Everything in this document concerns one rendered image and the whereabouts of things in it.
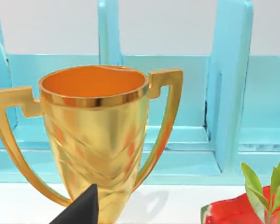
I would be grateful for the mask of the red plant pot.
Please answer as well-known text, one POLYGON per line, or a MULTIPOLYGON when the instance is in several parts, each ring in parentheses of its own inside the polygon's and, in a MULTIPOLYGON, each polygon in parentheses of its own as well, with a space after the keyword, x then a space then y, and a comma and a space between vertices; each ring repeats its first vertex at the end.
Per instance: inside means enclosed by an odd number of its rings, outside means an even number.
MULTIPOLYGON (((268 186, 263 187, 265 197, 269 197, 268 186)), ((213 202, 202 207, 201 224, 262 224, 262 222, 244 193, 236 198, 213 202)))

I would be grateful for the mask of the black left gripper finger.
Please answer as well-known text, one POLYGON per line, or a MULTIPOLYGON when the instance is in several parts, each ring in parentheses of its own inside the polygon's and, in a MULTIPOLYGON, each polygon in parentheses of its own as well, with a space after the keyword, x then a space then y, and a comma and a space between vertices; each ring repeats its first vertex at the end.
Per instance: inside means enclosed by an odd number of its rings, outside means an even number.
POLYGON ((98 215, 97 185, 92 184, 49 224, 97 224, 98 215))

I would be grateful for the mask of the light blue rack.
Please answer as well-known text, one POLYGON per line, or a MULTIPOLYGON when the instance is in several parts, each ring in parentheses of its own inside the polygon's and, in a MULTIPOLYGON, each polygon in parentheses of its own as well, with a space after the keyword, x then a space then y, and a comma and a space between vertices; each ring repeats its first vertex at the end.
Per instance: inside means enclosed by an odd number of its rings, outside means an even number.
MULTIPOLYGON (((145 184, 242 185, 247 163, 263 185, 280 161, 280 56, 249 56, 253 5, 218 0, 210 56, 125 55, 112 59, 146 73, 184 71, 172 134, 145 184)), ((98 55, 7 55, 0 24, 0 87, 32 85, 50 71, 99 63, 98 55)), ((7 109, 15 139, 46 183, 61 183, 41 117, 7 109)), ((0 182, 27 182, 0 140, 0 182)))

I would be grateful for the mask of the green leafy plant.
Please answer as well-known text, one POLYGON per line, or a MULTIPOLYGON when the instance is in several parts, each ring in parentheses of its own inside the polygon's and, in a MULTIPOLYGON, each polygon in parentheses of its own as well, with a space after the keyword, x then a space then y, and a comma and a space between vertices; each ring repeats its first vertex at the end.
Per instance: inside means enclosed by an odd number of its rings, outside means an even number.
POLYGON ((273 168, 270 179, 269 197, 265 197, 261 182, 246 163, 241 163, 245 177, 248 201, 262 224, 280 224, 280 162, 273 168))

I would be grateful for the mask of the gold trophy cup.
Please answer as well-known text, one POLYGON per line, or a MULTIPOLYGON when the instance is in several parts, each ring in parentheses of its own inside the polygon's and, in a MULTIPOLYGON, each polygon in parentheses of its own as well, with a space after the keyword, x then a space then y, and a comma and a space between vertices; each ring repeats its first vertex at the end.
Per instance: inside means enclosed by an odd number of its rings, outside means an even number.
POLYGON ((183 71, 146 75, 136 69, 101 65, 52 72, 32 88, 0 89, 0 138, 15 166, 40 193, 68 207, 97 185, 97 224, 115 224, 130 195, 162 155, 177 115, 183 71), (166 108, 155 145, 140 165, 149 100, 168 86, 166 108), (58 173, 69 194, 50 188, 30 168, 14 138, 6 109, 21 107, 25 117, 42 116, 58 173))

